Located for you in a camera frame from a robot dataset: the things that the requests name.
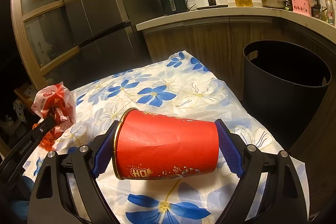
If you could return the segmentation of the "red plastic bag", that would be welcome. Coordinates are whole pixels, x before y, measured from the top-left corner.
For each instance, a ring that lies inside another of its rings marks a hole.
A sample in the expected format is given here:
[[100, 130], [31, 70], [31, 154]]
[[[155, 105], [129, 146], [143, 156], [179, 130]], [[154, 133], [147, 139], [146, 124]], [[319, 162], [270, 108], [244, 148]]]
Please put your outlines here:
[[39, 147], [44, 149], [47, 152], [52, 151], [53, 145], [55, 144], [56, 140], [59, 139], [63, 134], [58, 127], [52, 128], [46, 135], [42, 138], [41, 142], [39, 143]]

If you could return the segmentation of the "red paper cup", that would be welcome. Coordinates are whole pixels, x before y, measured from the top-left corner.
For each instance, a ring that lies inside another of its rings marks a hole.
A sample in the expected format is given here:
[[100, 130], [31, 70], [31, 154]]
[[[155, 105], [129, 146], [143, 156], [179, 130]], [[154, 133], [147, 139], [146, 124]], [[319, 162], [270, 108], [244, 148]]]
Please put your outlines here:
[[212, 173], [219, 157], [213, 122], [127, 110], [117, 122], [113, 168], [120, 180], [163, 180]]

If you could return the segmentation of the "red white snack wrapper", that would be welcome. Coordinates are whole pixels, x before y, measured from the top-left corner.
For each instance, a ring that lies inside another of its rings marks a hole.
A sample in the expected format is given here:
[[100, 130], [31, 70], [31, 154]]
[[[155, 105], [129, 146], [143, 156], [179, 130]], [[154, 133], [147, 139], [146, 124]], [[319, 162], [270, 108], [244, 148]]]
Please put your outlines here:
[[38, 91], [31, 109], [43, 119], [54, 118], [55, 132], [64, 132], [76, 123], [75, 98], [63, 82]]

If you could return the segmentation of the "black trash bin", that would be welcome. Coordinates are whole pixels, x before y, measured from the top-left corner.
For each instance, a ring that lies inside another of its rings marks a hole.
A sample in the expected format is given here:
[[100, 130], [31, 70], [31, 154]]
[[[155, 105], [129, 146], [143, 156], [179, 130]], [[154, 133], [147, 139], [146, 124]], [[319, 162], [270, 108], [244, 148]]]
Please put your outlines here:
[[284, 149], [316, 114], [332, 74], [312, 51], [289, 42], [259, 40], [244, 47], [243, 102]]

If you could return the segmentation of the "floral blue white tablecloth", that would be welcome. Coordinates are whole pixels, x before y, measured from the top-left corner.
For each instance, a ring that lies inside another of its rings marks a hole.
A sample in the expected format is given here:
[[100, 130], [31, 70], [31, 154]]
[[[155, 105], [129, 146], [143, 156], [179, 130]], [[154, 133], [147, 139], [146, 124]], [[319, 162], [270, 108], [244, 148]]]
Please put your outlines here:
[[[29, 223], [307, 223], [305, 166], [249, 115], [224, 81], [182, 51], [72, 92], [76, 123], [25, 163], [34, 181]], [[129, 109], [213, 122], [245, 143], [244, 176], [219, 149], [215, 170], [184, 178], [120, 180], [113, 161], [92, 174], [92, 142]]]

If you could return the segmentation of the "wooden lower cabinets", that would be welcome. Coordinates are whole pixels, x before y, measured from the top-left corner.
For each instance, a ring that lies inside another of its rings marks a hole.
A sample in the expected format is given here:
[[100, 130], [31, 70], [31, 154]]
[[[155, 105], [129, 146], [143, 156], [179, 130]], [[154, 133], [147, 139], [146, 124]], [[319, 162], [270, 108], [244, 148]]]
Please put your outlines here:
[[153, 61], [179, 50], [188, 51], [224, 80], [242, 102], [245, 46], [259, 40], [278, 40], [312, 51], [327, 64], [332, 79], [316, 114], [290, 149], [303, 155], [335, 143], [335, 44], [322, 35], [288, 20], [266, 16], [193, 20], [151, 28], [143, 35]]

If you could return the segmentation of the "wooden glass door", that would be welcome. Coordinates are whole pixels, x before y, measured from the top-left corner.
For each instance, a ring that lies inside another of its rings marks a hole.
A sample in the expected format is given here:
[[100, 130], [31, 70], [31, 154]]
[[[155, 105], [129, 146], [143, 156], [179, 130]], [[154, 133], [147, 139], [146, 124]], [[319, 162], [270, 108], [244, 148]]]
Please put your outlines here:
[[37, 89], [63, 80], [56, 69], [80, 53], [64, 0], [11, 0], [17, 48]]

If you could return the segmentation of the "stainless steel bowl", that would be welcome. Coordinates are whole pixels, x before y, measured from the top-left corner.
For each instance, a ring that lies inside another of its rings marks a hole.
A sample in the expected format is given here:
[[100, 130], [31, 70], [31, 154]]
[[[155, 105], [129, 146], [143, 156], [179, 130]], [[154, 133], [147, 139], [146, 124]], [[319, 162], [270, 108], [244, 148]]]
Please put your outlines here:
[[261, 0], [264, 7], [274, 9], [285, 9], [286, 0]]

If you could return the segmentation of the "pink plastic basket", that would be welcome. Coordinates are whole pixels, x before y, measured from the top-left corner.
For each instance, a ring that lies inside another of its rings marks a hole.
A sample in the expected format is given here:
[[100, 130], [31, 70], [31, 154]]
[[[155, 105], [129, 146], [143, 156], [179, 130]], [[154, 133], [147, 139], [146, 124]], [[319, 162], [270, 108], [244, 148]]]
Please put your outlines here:
[[309, 0], [291, 0], [293, 12], [300, 15], [311, 16]]

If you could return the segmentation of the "dark grey refrigerator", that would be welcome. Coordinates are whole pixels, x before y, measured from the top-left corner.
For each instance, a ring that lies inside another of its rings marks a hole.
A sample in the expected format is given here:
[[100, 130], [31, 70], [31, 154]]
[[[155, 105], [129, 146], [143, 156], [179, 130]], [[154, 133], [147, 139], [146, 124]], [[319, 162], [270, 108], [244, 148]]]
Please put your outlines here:
[[137, 24], [163, 15], [160, 0], [63, 0], [80, 52], [62, 65], [76, 85], [143, 67], [151, 57]]

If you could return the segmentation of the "green beer can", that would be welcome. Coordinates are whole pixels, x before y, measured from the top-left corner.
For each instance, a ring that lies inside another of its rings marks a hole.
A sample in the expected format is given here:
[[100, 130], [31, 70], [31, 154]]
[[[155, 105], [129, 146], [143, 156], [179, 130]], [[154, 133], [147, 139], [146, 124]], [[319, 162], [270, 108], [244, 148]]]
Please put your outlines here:
[[327, 10], [327, 21], [330, 25], [335, 25], [335, 13], [332, 0], [325, 0]]

